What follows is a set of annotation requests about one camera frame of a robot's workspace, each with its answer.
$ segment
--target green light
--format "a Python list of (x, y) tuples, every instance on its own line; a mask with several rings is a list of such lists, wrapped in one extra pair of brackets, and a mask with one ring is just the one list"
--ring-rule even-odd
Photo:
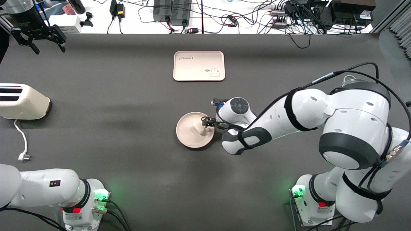
[(291, 190), (294, 193), (294, 197), (300, 197), (300, 196), (303, 196), (304, 194), (305, 186), (304, 185), (294, 185), (294, 187)]
[(107, 199), (109, 196), (109, 192), (105, 189), (97, 189), (94, 192), (94, 199), (96, 200), (104, 200)]

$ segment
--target gray floor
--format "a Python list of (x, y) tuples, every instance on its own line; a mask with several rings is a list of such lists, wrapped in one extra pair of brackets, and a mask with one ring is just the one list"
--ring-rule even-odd
[(394, 33), (385, 30), (380, 34), (379, 45), (398, 84), (403, 100), (409, 101), (411, 100), (411, 61), (406, 58), (404, 49), (400, 48), (398, 41)]

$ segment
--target sticker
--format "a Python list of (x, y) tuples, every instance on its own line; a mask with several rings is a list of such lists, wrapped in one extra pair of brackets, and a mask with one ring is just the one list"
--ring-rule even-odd
[(360, 18), (361, 18), (361, 19), (368, 19), (368, 20), (371, 20), (371, 16), (370, 16), (370, 15), (360, 14)]
[(79, 221), (83, 219), (83, 214), (81, 213), (66, 213), (67, 221)]
[(319, 214), (332, 213), (332, 208), (318, 208), (317, 213)]
[(52, 180), (52, 181), (50, 181), (50, 184), (48, 186), (49, 187), (59, 187), (60, 186), (60, 181), (61, 180)]
[(365, 11), (363, 11), (361, 14), (363, 14), (363, 15), (369, 15), (370, 13), (371, 13), (370, 10), (365, 10)]

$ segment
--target red button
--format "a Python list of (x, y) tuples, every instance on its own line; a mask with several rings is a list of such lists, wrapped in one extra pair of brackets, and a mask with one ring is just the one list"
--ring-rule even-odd
[(73, 208), (73, 213), (80, 213), (81, 208)]

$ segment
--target white label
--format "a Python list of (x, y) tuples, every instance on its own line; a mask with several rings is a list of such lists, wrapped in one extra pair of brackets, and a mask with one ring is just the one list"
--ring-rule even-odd
[(79, 221), (83, 219), (83, 214), (81, 213), (66, 213), (67, 221)]
[(370, 16), (370, 15), (360, 14), (360, 18), (362, 18), (362, 19), (369, 19), (369, 20), (371, 20), (371, 16)]
[(371, 13), (371, 11), (370, 10), (365, 10), (365, 11), (363, 11), (361, 14), (364, 14), (364, 15), (369, 15)]
[(317, 213), (320, 213), (320, 214), (332, 213), (332, 208), (319, 208), (317, 209)]

